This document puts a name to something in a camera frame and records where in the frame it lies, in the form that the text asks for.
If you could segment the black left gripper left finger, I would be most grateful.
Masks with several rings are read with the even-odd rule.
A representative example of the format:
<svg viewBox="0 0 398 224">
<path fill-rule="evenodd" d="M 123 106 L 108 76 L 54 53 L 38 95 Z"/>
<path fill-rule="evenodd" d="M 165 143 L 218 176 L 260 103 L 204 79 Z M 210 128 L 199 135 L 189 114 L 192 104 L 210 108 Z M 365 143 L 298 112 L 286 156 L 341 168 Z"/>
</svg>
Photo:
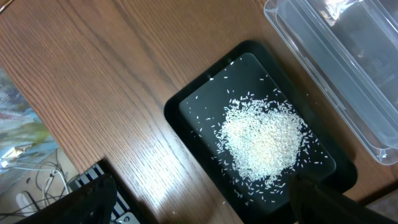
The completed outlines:
<svg viewBox="0 0 398 224">
<path fill-rule="evenodd" d="M 85 191 L 80 189 L 17 224 L 109 224 L 102 223 L 102 218 L 94 215 L 95 210 L 88 207 L 88 202 Z"/>
</svg>

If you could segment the white rice pile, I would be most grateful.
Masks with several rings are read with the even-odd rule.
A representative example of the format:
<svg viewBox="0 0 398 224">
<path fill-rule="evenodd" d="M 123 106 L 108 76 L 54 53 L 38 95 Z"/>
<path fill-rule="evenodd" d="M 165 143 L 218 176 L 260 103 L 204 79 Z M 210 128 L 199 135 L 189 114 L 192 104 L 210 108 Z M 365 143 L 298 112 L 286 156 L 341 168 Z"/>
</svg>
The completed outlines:
<svg viewBox="0 0 398 224">
<path fill-rule="evenodd" d="M 322 179 L 335 163 L 258 59 L 245 53 L 184 99 L 190 134 L 203 141 L 237 198 L 275 207 L 290 175 Z"/>
</svg>

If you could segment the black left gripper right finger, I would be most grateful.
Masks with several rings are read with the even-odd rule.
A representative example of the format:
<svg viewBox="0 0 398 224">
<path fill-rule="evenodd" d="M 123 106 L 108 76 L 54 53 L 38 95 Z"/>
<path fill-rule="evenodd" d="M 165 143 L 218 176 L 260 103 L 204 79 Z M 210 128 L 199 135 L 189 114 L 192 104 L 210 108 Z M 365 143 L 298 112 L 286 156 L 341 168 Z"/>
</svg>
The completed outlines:
<svg viewBox="0 0 398 224">
<path fill-rule="evenodd" d="M 300 174 L 290 176 L 289 201 L 299 223 L 394 224 L 338 191 Z"/>
</svg>

